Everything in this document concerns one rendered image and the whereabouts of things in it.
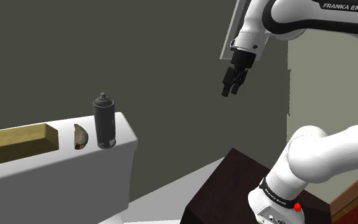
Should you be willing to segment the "grey wall panel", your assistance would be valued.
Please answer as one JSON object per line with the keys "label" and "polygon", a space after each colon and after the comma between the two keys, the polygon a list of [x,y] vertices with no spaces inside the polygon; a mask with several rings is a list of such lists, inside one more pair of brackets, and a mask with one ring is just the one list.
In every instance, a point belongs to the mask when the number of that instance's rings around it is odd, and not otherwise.
{"label": "grey wall panel", "polygon": [[228,31],[226,33],[225,41],[223,44],[223,48],[220,54],[221,60],[228,60],[232,58],[233,52],[231,51],[230,43],[237,37],[238,32],[243,24],[243,11],[245,8],[247,0],[237,0],[233,15],[231,17],[231,21],[228,27]]}

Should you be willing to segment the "yellow-brown long box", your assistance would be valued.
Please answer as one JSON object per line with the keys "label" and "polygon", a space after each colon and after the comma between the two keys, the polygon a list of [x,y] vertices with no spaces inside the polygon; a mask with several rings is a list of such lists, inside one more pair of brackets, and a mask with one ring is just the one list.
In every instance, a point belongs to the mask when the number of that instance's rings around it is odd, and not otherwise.
{"label": "yellow-brown long box", "polygon": [[0,130],[0,164],[59,149],[59,132],[46,123]]}

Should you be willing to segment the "black spray can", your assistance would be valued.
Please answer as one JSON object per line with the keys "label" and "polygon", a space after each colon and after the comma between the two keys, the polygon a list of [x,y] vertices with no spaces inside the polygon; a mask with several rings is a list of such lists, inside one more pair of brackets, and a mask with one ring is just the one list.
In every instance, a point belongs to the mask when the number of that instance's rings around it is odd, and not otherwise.
{"label": "black spray can", "polygon": [[115,106],[105,92],[93,101],[93,116],[97,146],[102,149],[112,148],[116,144]]}

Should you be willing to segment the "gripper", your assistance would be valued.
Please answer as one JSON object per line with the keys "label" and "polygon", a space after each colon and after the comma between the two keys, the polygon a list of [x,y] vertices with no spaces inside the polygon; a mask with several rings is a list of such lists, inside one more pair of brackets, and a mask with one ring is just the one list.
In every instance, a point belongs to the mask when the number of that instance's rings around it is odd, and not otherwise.
{"label": "gripper", "polygon": [[245,78],[255,61],[256,54],[243,50],[235,49],[231,58],[233,67],[229,67],[223,78],[223,90],[221,95],[227,97],[230,89],[231,93],[236,95],[240,86],[244,83]]}

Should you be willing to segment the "brown half-round stone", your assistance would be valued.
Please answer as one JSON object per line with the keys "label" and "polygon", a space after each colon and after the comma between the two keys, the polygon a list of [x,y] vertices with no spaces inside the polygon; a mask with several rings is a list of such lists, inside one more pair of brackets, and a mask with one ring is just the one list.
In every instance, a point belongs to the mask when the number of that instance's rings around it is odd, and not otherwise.
{"label": "brown half-round stone", "polygon": [[81,150],[88,143],[88,133],[80,125],[74,124],[74,149]]}

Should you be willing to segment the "dark robot stand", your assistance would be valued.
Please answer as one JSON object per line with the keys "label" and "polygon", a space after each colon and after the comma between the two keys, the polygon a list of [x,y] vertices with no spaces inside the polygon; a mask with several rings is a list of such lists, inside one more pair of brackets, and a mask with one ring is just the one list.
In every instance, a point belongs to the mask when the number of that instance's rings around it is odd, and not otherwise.
{"label": "dark robot stand", "polygon": [[180,224],[332,224],[330,205],[303,190],[293,200],[265,180],[269,169],[231,149],[186,206]]}

